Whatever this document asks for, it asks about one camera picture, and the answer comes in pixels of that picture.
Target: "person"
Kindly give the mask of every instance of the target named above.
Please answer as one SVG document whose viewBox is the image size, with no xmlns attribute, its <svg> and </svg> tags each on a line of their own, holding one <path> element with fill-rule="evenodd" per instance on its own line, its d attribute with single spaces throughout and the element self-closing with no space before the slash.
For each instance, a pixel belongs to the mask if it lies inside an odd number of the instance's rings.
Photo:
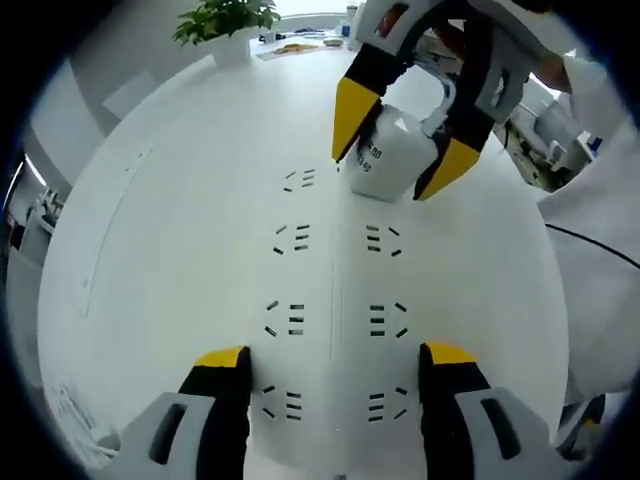
<svg viewBox="0 0 640 480">
<path fill-rule="evenodd" d="M 462 31 L 434 32 L 464 60 Z M 629 389 L 640 366 L 640 137 L 599 63 L 551 53 L 533 73 L 603 139 L 594 163 L 538 203 L 567 303 L 569 404 Z"/>
</svg>

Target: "person's hand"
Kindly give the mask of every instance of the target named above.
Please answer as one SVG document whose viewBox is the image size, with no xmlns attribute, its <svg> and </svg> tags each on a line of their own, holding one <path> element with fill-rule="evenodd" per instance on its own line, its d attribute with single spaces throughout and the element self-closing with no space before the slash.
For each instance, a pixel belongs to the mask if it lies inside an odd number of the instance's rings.
<svg viewBox="0 0 640 480">
<path fill-rule="evenodd" d="M 433 28 L 434 33 L 451 53 L 464 62 L 464 32 L 451 25 L 443 23 Z M 571 93 L 571 83 L 564 68 L 564 60 L 555 53 L 547 54 L 533 74 L 547 87 L 562 92 Z"/>
</svg>

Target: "white lab coat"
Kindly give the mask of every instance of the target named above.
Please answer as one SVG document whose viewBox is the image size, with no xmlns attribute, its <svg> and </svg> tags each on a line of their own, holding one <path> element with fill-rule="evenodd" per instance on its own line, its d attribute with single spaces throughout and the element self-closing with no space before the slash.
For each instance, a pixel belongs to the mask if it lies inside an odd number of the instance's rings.
<svg viewBox="0 0 640 480">
<path fill-rule="evenodd" d="M 605 143 L 540 211 L 547 224 L 640 263 L 640 137 L 602 66 L 567 58 L 565 67 L 578 122 Z M 569 315 L 567 402 L 628 389 L 640 368 L 640 270 L 584 240 L 549 234 Z"/>
</svg>

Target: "potted plant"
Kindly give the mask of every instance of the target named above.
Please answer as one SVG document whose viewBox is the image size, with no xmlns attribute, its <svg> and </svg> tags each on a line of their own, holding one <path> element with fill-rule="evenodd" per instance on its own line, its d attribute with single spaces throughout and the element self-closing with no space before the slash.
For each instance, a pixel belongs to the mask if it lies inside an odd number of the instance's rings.
<svg viewBox="0 0 640 480">
<path fill-rule="evenodd" d="M 200 0 L 201 4 L 190 12 L 179 15 L 184 20 L 178 25 L 173 39 L 198 45 L 214 40 L 213 56 L 218 65 L 249 58 L 249 38 L 240 30 L 249 27 L 271 28 L 280 15 L 275 12 L 273 0 Z"/>
</svg>

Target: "green leaves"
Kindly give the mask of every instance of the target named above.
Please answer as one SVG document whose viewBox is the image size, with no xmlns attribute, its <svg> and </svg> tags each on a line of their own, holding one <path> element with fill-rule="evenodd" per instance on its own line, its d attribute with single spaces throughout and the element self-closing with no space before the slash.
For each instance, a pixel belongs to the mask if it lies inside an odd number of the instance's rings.
<svg viewBox="0 0 640 480">
<path fill-rule="evenodd" d="M 186 20 L 176 27 L 173 39 L 197 45 L 221 35 L 233 35 L 246 27 L 271 28 L 280 20 L 273 2 L 266 0 L 200 0 L 195 10 L 178 15 Z"/>
</svg>

